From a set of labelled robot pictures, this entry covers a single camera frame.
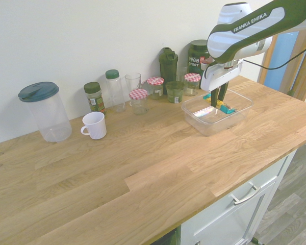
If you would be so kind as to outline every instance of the drawer handle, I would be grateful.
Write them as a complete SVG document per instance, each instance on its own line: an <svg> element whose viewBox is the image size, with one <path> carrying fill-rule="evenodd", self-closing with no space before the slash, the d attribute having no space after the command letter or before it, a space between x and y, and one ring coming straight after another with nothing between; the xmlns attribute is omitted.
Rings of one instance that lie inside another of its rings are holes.
<svg viewBox="0 0 306 245"><path fill-rule="evenodd" d="M253 185L253 189L255 191L252 194L248 195L247 197L243 198L242 200L238 200L235 196L233 196L234 197L234 201L235 201L234 205L236 206L236 205L239 205L241 203L244 203L244 202L248 201L249 199L254 197L257 193L259 193L261 187L256 187L256 186Z"/></svg>

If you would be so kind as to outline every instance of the red gingham lid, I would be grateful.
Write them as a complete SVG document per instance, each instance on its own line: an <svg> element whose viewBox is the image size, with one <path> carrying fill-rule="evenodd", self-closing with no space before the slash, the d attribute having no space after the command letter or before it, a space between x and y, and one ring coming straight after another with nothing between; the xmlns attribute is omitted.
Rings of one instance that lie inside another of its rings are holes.
<svg viewBox="0 0 306 245"><path fill-rule="evenodd" d="M188 73L185 75L185 80L187 82L199 82L200 75L196 73Z"/></svg>
<svg viewBox="0 0 306 245"><path fill-rule="evenodd" d="M163 82L164 82L164 79L160 77L153 77L153 78L147 79L147 83L149 85L161 85L163 84Z"/></svg>
<svg viewBox="0 0 306 245"><path fill-rule="evenodd" d="M147 97L147 91L142 88L136 88L132 92L129 93L129 97L132 100L140 100Z"/></svg>

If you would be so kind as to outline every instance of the white cabinet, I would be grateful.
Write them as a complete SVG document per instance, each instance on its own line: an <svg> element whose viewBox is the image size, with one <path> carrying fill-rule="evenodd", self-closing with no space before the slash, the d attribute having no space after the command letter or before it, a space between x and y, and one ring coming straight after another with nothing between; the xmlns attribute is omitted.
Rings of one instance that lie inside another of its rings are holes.
<svg viewBox="0 0 306 245"><path fill-rule="evenodd" d="M184 222L181 245L242 245L251 241L294 153Z"/></svg>

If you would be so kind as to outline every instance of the dark teal lid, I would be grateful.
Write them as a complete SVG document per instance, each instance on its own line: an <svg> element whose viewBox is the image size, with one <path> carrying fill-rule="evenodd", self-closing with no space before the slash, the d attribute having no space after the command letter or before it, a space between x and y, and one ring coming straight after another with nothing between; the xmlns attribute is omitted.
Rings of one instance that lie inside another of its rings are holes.
<svg viewBox="0 0 306 245"><path fill-rule="evenodd" d="M91 94L96 93L101 90L100 84L98 82L90 82L84 85L85 93Z"/></svg>
<svg viewBox="0 0 306 245"><path fill-rule="evenodd" d="M107 79L115 79L119 77L118 70L107 70L106 71L106 78Z"/></svg>
<svg viewBox="0 0 306 245"><path fill-rule="evenodd" d="M18 97L23 102L42 101L58 93L59 87L52 82L34 83L23 88Z"/></svg>

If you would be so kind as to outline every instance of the gray floor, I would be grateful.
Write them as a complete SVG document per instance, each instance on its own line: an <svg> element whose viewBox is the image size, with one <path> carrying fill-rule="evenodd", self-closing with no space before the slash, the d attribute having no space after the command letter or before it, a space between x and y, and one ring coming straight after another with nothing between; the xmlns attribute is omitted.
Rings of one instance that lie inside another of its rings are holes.
<svg viewBox="0 0 306 245"><path fill-rule="evenodd" d="M255 237L265 245L306 245L306 145L297 150Z"/></svg>

